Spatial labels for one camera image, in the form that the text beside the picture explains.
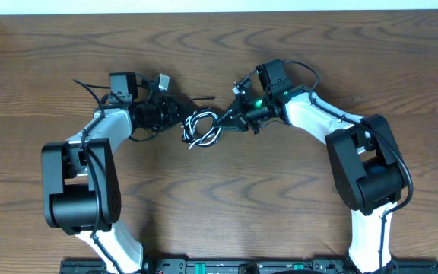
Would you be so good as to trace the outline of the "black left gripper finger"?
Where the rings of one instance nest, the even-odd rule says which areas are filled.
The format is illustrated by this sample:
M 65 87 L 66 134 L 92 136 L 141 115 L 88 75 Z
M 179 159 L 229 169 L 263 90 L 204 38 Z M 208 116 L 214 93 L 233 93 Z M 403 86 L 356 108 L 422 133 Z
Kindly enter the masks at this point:
M 172 113 L 170 115 L 170 128 L 178 124 L 184 124 L 186 119 L 191 117 L 193 113 Z
M 192 115 L 197 110 L 197 105 L 193 102 L 188 102 L 186 104 L 175 102 L 174 111 L 178 115 Z

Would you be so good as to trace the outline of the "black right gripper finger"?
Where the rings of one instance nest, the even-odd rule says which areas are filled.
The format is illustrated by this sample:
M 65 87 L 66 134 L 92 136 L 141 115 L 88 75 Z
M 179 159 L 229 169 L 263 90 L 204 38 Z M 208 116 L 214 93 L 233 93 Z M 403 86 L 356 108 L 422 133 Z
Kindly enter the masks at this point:
M 222 131 L 231 132 L 247 132 L 249 130 L 247 122 L 240 118 L 229 121 L 217 121 L 214 123 L 214 127 L 219 128 Z
M 242 112 L 241 105 L 238 105 L 236 103 L 232 103 L 226 110 L 226 112 L 217 119 L 218 123 L 228 123 L 232 119 L 234 119 L 235 116 L 237 116 L 239 113 Z

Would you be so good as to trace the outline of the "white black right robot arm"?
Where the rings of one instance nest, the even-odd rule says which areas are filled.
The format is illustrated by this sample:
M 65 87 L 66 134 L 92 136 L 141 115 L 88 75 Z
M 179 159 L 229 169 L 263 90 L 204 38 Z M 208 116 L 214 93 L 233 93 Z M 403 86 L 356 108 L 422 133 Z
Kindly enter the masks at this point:
M 235 101 L 215 126 L 230 131 L 259 132 L 278 118 L 300 128 L 326 146 L 335 188 L 351 210 L 352 237 L 348 250 L 358 271 L 375 273 L 391 261 L 389 230 L 394 212 L 410 202 L 413 181 L 387 120 L 362 117 L 322 100 L 305 85 L 277 89 L 252 100 L 247 86 L 236 86 Z

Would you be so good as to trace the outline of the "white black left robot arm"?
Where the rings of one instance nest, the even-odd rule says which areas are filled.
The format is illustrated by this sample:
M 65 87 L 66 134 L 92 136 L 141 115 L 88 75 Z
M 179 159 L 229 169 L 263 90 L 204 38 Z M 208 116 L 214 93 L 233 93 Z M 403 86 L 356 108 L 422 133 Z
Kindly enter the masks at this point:
M 156 267 L 120 219 L 121 191 L 113 158 L 136 129 L 156 133 L 181 123 L 192 107 L 171 96 L 150 102 L 100 104 L 92 120 L 41 151 L 43 211 L 48 225 L 86 242 L 109 273 L 154 273 Z

